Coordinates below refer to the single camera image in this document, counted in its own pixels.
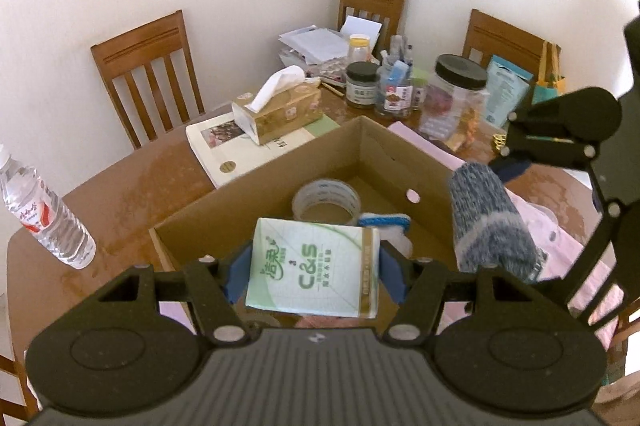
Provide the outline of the gold ornate coaster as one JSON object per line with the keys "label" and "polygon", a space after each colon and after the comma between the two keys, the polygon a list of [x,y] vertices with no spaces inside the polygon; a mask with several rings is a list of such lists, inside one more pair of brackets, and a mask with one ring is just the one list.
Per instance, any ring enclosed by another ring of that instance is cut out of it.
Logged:
{"label": "gold ornate coaster", "polygon": [[493,134],[491,136],[491,149],[496,154],[499,154],[504,146],[506,146],[506,134]]}

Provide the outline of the wooden chair back centre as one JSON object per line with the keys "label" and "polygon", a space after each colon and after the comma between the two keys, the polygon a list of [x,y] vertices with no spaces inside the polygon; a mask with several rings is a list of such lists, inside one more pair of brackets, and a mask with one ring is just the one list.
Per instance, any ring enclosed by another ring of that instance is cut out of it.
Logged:
{"label": "wooden chair back centre", "polygon": [[134,119],[151,142],[155,119],[166,133],[175,128],[170,108],[182,124],[205,113],[182,10],[93,45],[91,55],[132,148],[142,147]]}

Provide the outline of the wooden chair right near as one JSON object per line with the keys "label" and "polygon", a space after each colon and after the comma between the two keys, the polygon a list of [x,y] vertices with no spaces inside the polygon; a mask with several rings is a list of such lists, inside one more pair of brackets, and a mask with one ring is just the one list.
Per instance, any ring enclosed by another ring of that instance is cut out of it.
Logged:
{"label": "wooden chair right near", "polygon": [[497,56],[533,73],[544,82],[560,74],[561,47],[512,24],[473,8],[462,48],[462,56],[487,68]]}

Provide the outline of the pink table cloth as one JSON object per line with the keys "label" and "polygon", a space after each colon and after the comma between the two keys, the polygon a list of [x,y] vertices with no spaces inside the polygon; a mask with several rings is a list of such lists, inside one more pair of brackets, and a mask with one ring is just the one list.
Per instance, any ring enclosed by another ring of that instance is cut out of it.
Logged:
{"label": "pink table cloth", "polygon": [[[405,141],[410,142],[411,145],[416,146],[416,148],[429,155],[432,159],[442,163],[442,165],[449,168],[450,171],[454,171],[465,163],[465,160],[459,159],[437,148],[431,142],[428,142],[416,134],[415,131],[404,123],[393,123],[388,127],[388,130],[405,139]],[[582,251],[582,245],[560,227],[555,217],[551,217],[550,209],[543,211],[540,206],[526,202],[511,190],[507,190],[506,192],[520,212],[536,246],[546,251],[556,250],[564,255],[566,273],[568,269],[573,266],[578,254]],[[585,284],[570,301],[570,309],[584,309],[591,301],[591,298],[593,298],[600,287],[602,287],[602,284],[610,273],[611,268],[608,267],[604,261],[599,261],[597,267],[592,270]]]}

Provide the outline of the green C&S tissue pack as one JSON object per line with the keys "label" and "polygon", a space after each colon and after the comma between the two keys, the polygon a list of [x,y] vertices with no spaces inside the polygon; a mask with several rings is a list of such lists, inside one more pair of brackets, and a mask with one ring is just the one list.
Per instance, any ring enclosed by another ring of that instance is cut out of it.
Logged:
{"label": "green C&S tissue pack", "polygon": [[246,305],[275,313],[374,319],[380,245],[375,228],[258,219]]}

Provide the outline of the tissue box yellow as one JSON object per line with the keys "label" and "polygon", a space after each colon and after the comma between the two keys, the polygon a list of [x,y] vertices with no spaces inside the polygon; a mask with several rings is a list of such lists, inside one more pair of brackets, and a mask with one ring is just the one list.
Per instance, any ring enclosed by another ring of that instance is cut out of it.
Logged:
{"label": "tissue box yellow", "polygon": [[265,145],[322,118],[320,84],[299,66],[286,67],[273,73],[256,94],[233,100],[233,121],[256,145]]}

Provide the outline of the grey blue sock roll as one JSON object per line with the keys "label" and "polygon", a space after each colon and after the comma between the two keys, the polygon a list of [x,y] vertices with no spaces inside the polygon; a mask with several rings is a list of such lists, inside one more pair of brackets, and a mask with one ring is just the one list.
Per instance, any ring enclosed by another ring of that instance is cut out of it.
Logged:
{"label": "grey blue sock roll", "polygon": [[461,165],[449,180],[458,268],[500,267],[523,282],[541,270],[538,249],[506,188],[485,164]]}

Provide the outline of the wooden chair left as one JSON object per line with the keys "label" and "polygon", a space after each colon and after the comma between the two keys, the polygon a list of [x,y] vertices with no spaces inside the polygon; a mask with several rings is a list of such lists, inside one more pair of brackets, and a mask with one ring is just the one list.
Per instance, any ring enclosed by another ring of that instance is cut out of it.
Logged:
{"label": "wooden chair left", "polygon": [[12,357],[1,356],[1,424],[6,425],[7,418],[28,422],[38,411],[24,366]]}

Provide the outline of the clear packing tape roll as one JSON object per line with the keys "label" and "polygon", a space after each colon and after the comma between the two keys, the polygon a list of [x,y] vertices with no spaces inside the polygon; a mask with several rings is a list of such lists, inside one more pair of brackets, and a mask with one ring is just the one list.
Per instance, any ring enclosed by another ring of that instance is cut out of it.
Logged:
{"label": "clear packing tape roll", "polygon": [[355,226],[361,213],[360,196],[344,181],[320,178],[296,192],[292,213],[299,221]]}

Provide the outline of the white glove blue cuff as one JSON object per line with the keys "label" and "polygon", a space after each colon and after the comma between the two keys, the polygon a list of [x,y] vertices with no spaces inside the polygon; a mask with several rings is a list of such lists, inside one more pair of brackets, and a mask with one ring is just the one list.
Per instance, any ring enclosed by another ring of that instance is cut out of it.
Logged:
{"label": "white glove blue cuff", "polygon": [[390,242],[406,258],[411,257],[413,246],[407,237],[411,225],[408,215],[362,213],[357,219],[357,225],[378,229],[382,241]]}

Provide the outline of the wooden chair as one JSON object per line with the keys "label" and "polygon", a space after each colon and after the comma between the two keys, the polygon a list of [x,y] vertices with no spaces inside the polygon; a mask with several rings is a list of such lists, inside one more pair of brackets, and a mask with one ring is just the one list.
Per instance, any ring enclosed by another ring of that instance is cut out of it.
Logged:
{"label": "wooden chair", "polygon": [[91,55],[132,148],[142,147],[134,119],[151,142],[155,119],[166,133],[175,128],[170,108],[182,124],[205,113],[182,10],[93,45]]}
{"label": "wooden chair", "polygon": [[512,24],[473,8],[462,48],[462,56],[487,68],[497,56],[533,73],[544,82],[560,74],[561,47]]}
{"label": "wooden chair", "polygon": [[1,424],[6,425],[7,418],[28,422],[38,411],[24,366],[12,357],[1,356]]}
{"label": "wooden chair", "polygon": [[378,42],[373,50],[380,52],[390,46],[390,38],[398,33],[405,0],[340,0],[338,2],[337,27],[341,29],[348,15],[376,21],[382,24]]}

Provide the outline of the clear water bottle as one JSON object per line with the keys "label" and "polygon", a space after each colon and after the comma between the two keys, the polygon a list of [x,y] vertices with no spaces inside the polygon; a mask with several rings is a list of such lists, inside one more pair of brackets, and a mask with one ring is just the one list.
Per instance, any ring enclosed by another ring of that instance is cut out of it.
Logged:
{"label": "clear water bottle", "polygon": [[96,241],[32,166],[1,146],[1,196],[6,209],[61,263],[84,269],[96,255]]}

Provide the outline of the open cardboard box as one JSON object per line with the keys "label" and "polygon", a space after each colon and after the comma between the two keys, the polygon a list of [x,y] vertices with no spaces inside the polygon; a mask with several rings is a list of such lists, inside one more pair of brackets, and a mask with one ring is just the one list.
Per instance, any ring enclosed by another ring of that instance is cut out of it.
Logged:
{"label": "open cardboard box", "polygon": [[411,224],[395,245],[456,268],[448,181],[461,163],[404,124],[361,116],[180,209],[152,229],[152,240],[180,269],[229,256],[260,217],[348,224],[363,214],[406,214]]}

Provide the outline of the green book under tissues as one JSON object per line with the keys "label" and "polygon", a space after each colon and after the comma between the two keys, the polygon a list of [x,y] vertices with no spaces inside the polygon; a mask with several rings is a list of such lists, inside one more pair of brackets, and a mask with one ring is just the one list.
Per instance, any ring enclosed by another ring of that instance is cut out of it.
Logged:
{"label": "green book under tissues", "polygon": [[186,139],[216,189],[337,128],[322,116],[302,128],[258,146],[235,124],[231,112],[186,127]]}

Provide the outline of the large jar black lid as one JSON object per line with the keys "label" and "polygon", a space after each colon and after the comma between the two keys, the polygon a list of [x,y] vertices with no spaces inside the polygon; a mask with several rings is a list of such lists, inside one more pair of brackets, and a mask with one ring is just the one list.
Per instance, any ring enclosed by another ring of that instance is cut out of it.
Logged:
{"label": "large jar black lid", "polygon": [[458,55],[439,55],[427,80],[419,133],[451,152],[470,146],[484,113],[486,85],[487,72],[479,64]]}

